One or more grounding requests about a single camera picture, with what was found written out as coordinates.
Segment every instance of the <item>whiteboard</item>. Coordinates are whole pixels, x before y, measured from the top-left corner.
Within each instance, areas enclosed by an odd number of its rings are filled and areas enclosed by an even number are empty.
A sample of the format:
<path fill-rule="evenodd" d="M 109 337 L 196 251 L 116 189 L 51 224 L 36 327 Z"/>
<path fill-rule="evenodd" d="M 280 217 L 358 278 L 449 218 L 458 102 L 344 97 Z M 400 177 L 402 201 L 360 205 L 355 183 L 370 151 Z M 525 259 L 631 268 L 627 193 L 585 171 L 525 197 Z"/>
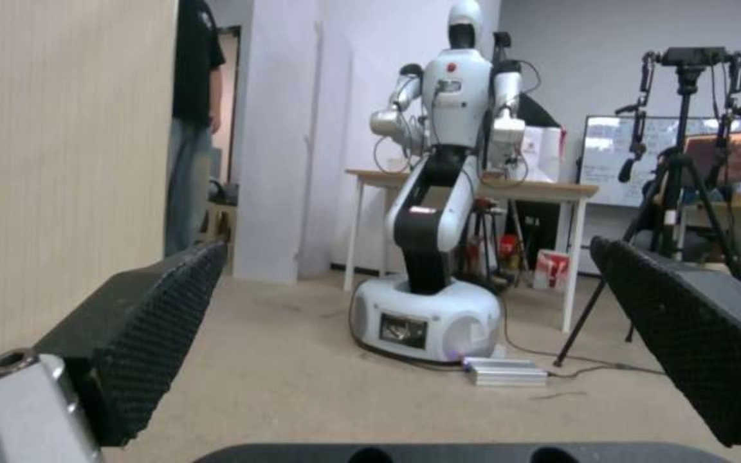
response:
<path fill-rule="evenodd" d="M 642 202 L 642 186 L 652 178 L 656 169 L 656 155 L 676 144 L 676 117 L 649 117 L 645 124 L 643 143 L 647 146 L 641 161 L 634 164 L 630 181 L 620 183 L 619 171 L 631 158 L 630 139 L 633 135 L 632 117 L 588 116 L 582 145 L 580 184 L 597 185 L 599 191 L 588 202 L 614 206 L 638 207 Z M 689 118 L 688 135 L 716 134 L 715 118 Z M 741 130 L 741 120 L 733 121 L 732 132 Z"/>

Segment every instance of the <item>white table leg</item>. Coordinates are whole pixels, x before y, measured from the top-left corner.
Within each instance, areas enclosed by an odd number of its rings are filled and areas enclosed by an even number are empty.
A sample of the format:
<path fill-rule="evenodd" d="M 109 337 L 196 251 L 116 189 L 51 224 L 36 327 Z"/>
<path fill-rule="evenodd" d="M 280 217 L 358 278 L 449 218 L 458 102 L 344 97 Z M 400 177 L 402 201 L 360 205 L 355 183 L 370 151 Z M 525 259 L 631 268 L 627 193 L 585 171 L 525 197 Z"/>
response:
<path fill-rule="evenodd" d="M 359 234 L 359 219 L 362 212 L 362 193 L 365 191 L 365 182 L 356 177 L 356 197 L 353 204 L 353 223 L 351 224 L 351 237 L 347 244 L 347 262 L 345 263 L 345 284 L 342 286 L 344 291 L 353 290 L 353 267 L 356 265 L 356 235 Z"/>
<path fill-rule="evenodd" d="M 565 305 L 562 311 L 562 333 L 571 331 L 571 318 L 574 311 L 574 293 L 576 293 L 576 277 L 579 275 L 579 256 L 582 252 L 582 231 L 585 228 L 586 199 L 576 203 L 576 226 L 571 240 L 571 263 L 568 266 L 568 282 L 565 286 Z"/>
<path fill-rule="evenodd" d="M 382 252 L 379 254 L 379 276 L 388 275 L 388 231 L 385 216 L 388 215 L 388 188 L 382 188 Z"/>

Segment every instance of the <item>person's arm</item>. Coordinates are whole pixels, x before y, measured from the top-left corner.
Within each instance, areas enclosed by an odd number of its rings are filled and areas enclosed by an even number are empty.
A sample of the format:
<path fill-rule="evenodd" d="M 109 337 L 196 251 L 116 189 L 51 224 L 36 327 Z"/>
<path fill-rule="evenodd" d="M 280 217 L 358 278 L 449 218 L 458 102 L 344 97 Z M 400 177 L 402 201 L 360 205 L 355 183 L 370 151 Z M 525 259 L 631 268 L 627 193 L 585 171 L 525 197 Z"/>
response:
<path fill-rule="evenodd" d="M 211 69 L 211 133 L 215 134 L 221 124 L 221 70 Z"/>
<path fill-rule="evenodd" d="M 221 45 L 219 44 L 219 34 L 217 31 L 217 25 L 215 24 L 214 13 L 209 9 L 208 4 L 203 3 L 204 10 L 208 13 L 208 17 L 211 20 L 212 36 L 208 43 L 211 59 L 211 75 L 210 75 L 210 123 L 211 133 L 215 134 L 221 126 L 221 93 L 223 93 L 223 85 L 221 84 L 221 65 L 224 64 L 224 53 L 221 52 Z"/>

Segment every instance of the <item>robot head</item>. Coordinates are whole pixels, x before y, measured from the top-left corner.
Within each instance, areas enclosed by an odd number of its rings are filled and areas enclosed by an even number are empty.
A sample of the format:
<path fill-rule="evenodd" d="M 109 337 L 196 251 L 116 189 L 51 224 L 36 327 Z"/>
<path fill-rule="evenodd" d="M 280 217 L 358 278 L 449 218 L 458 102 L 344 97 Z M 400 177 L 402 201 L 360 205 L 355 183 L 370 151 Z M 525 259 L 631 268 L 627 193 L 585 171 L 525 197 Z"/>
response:
<path fill-rule="evenodd" d="M 448 38 L 452 49 L 473 49 L 482 30 L 482 8 L 474 0 L 462 0 L 450 9 Z"/>

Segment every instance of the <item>person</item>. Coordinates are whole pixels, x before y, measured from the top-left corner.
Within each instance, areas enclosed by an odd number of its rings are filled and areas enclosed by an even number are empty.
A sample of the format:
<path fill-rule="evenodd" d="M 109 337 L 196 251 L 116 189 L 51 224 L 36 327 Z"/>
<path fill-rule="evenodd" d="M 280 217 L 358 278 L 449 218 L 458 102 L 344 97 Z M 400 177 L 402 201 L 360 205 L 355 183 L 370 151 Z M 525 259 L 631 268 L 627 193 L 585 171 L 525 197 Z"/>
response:
<path fill-rule="evenodd" d="M 179 0 L 173 121 L 167 160 L 165 256 L 194 243 L 204 215 L 208 178 L 198 169 L 221 123 L 224 55 L 214 15 L 204 0 Z"/>

